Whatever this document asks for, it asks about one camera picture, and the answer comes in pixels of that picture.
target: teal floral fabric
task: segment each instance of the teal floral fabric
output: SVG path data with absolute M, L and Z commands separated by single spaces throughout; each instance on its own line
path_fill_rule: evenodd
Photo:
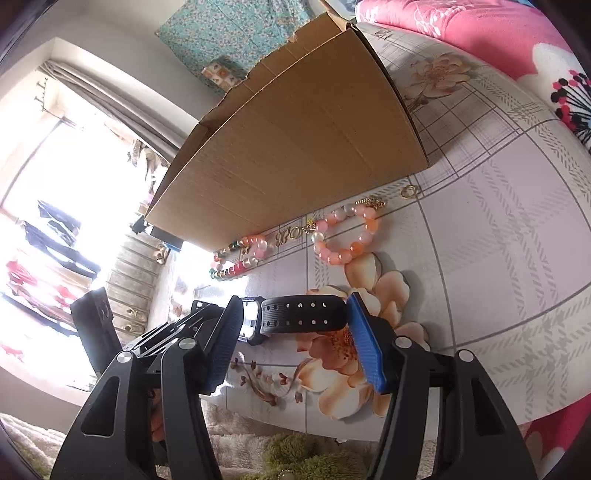
M 201 75 L 209 63 L 219 60 L 244 78 L 311 19 L 305 0 L 189 0 L 156 35 L 194 75 L 218 89 Z

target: white bead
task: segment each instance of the white bead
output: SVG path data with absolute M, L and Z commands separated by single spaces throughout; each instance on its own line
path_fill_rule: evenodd
M 316 242 L 323 242 L 324 241 L 324 234 L 321 232 L 314 232 L 311 235 L 310 240 L 312 240 L 313 244 L 315 244 Z
M 347 217 L 352 217 L 353 215 L 355 215 L 355 205 L 353 205 L 352 203 L 344 205 L 343 210 L 345 211 L 345 215 Z
M 342 208 L 337 208 L 333 214 L 335 215 L 337 222 L 342 222 L 345 218 L 347 218 L 347 214 Z

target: white wall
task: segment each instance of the white wall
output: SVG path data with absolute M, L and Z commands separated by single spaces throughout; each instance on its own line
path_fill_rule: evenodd
M 0 98 L 50 57 L 62 26 L 86 6 L 86 0 L 59 0 L 27 31 L 0 67 Z
M 31 385 L 2 366 L 0 388 L 0 412 L 44 429 L 67 433 L 80 411 L 79 405 Z
M 86 0 L 59 0 L 9 55 L 0 70 L 0 98 L 54 58 L 96 76 L 186 137 L 220 97 L 154 34 L 181 4 L 92 0 L 87 8 Z

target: pink beaded bracelet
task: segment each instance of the pink beaded bracelet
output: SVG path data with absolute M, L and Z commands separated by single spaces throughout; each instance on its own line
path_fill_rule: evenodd
M 369 198 L 359 200 L 356 203 L 348 203 L 342 207 L 332 211 L 323 220 L 316 221 L 316 228 L 312 233 L 311 240 L 314 244 L 314 253 L 316 253 L 321 260 L 327 262 L 329 265 L 344 265 L 349 263 L 354 258 L 360 256 L 365 248 L 373 241 L 374 235 L 379 228 L 379 222 L 376 220 L 377 209 L 384 207 L 386 204 L 381 198 L 371 196 Z M 359 235 L 357 241 L 352 242 L 349 248 L 343 248 L 338 252 L 332 251 L 324 241 L 326 232 L 329 227 L 342 222 L 347 217 L 358 216 L 365 219 L 364 230 Z

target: colorful beaded bracelet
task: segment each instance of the colorful beaded bracelet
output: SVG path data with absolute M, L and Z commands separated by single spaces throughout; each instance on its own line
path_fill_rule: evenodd
M 213 254 L 212 267 L 209 269 L 209 275 L 215 280 L 226 280 L 237 275 L 242 275 L 247 270 L 256 268 L 259 260 L 265 258 L 265 253 L 269 248 L 269 244 L 265 239 L 265 235 L 251 235 L 243 236 L 240 240 L 232 242 L 228 247 L 222 248 Z M 248 257 L 238 261 L 236 264 L 229 268 L 223 267 L 226 262 L 225 257 L 229 253 L 235 252 L 236 250 L 242 250 L 242 253 L 246 255 L 251 253 Z
M 347 264 L 354 258 L 360 256 L 367 245 L 373 241 L 374 235 L 378 232 L 379 222 L 376 219 L 377 209 L 382 208 L 385 205 L 386 203 L 381 198 L 371 196 L 355 203 L 343 205 L 328 214 L 325 219 L 318 220 L 316 222 L 316 229 L 310 238 L 314 244 L 314 253 L 329 265 Z M 330 250 L 324 241 L 325 234 L 329 227 L 352 216 L 364 218 L 365 229 L 361 232 L 359 238 L 351 243 L 349 248 L 343 248 L 338 252 Z

